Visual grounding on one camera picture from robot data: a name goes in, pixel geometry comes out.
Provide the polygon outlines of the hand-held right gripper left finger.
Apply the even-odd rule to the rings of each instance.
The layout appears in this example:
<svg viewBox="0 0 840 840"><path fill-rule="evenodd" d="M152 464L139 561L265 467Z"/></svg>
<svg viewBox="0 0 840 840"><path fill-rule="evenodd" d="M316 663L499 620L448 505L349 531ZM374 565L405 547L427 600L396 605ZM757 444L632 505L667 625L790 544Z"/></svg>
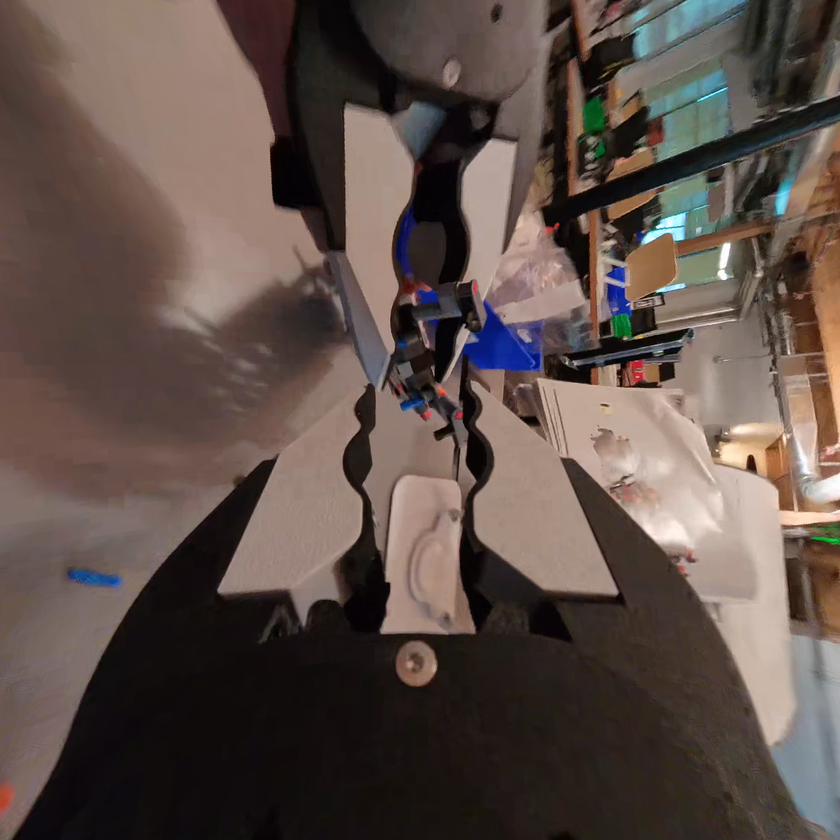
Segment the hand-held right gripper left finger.
<svg viewBox="0 0 840 840"><path fill-rule="evenodd" d="M375 389L342 400L276 458L218 585L223 598L348 599L344 558L373 523Z"/></svg>

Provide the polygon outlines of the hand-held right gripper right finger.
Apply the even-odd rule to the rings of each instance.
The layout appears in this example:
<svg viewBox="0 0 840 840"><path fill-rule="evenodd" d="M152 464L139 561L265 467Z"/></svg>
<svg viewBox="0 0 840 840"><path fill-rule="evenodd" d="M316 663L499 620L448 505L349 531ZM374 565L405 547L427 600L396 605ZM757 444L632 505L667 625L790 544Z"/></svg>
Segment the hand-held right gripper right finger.
<svg viewBox="0 0 840 840"><path fill-rule="evenodd" d="M463 389L468 592L485 599L618 599L562 458L482 385Z"/></svg>

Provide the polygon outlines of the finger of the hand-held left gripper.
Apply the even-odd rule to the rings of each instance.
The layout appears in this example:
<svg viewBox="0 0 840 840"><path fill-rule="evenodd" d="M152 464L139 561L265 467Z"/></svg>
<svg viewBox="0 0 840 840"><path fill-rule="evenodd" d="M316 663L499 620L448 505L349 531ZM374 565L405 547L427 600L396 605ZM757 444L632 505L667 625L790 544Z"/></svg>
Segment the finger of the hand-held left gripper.
<svg viewBox="0 0 840 840"><path fill-rule="evenodd" d="M344 246L329 252L329 263L362 369L382 389L396 347L395 241L412 192L413 158L385 113L354 104L344 108L343 139Z"/></svg>
<svg viewBox="0 0 840 840"><path fill-rule="evenodd" d="M485 296L508 236L517 145L433 144L420 160L420 283L473 280Z"/></svg>

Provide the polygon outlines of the small grey lego subassembly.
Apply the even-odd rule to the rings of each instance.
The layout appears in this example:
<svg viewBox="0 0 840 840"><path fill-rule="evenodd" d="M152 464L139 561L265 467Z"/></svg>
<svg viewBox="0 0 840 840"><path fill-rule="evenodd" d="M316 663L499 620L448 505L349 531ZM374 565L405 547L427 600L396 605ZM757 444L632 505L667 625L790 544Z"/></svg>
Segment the small grey lego subassembly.
<svg viewBox="0 0 840 840"><path fill-rule="evenodd" d="M468 341L485 327L487 310L474 280L444 283L422 300L419 292L398 299L392 312L395 349L386 383L402 411L428 421L444 422L434 431L437 441L452 438L466 445L464 410L447 394L444 383L453 373Z"/></svg>

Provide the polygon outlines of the clear bags of lego parts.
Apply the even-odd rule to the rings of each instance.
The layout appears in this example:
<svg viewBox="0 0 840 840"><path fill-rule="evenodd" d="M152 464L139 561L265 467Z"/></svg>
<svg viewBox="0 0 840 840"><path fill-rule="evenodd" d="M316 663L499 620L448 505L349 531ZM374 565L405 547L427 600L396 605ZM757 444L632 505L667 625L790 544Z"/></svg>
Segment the clear bags of lego parts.
<svg viewBox="0 0 840 840"><path fill-rule="evenodd" d="M519 216L486 303L507 326L559 319L589 308L568 252L556 245L540 210Z"/></svg>

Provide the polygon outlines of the lego instruction booklet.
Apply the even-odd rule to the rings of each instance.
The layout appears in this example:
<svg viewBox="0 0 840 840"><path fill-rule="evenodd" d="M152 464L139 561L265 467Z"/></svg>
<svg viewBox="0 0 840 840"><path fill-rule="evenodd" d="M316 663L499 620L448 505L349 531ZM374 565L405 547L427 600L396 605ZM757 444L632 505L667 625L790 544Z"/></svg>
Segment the lego instruction booklet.
<svg viewBox="0 0 840 840"><path fill-rule="evenodd" d="M748 688L766 742L795 716L779 493L721 465L667 392L538 379L534 411L575 460L668 555L706 606Z"/></svg>

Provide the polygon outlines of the blue bin with tag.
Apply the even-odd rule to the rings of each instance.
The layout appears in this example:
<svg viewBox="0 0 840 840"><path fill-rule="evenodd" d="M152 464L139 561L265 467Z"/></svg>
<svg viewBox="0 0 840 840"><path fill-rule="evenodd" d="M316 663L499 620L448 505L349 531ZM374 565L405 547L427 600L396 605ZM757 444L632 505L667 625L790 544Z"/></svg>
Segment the blue bin with tag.
<svg viewBox="0 0 840 840"><path fill-rule="evenodd" d="M543 366L542 321L506 324L486 302L486 321L472 333L463 355L483 371L539 372Z"/></svg>

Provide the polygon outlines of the wooden chair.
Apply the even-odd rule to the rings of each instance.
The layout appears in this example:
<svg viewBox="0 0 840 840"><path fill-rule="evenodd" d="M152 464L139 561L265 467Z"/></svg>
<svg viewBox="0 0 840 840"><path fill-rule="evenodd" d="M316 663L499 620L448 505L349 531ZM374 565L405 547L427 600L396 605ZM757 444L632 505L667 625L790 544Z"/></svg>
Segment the wooden chair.
<svg viewBox="0 0 840 840"><path fill-rule="evenodd" d="M671 234L663 234L631 252L626 260L602 255L601 260L612 268L624 271L624 280L606 276L608 288L622 288L628 302L634 303L673 284L679 273L676 242Z"/></svg>

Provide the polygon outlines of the black metal beam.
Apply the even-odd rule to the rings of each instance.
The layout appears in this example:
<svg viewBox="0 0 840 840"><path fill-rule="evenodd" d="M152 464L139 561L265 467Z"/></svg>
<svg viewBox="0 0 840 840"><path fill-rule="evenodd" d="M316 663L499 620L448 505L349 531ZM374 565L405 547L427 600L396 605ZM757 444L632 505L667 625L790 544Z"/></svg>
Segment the black metal beam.
<svg viewBox="0 0 840 840"><path fill-rule="evenodd" d="M655 191L669 183L683 181L776 145L799 140L833 126L838 120L838 95L812 101L749 129L619 175L562 202L553 202L542 211L543 220L548 227L562 227L580 215Z"/></svg>

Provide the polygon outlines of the silver duct pipe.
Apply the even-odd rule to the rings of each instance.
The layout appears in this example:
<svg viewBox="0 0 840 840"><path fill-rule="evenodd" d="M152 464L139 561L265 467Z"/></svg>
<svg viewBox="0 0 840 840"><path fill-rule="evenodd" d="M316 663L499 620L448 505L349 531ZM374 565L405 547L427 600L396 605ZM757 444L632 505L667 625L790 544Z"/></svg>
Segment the silver duct pipe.
<svg viewBox="0 0 840 840"><path fill-rule="evenodd" d="M838 502L839 475L823 478L819 470L816 423L791 421L787 445L800 495L818 505Z"/></svg>

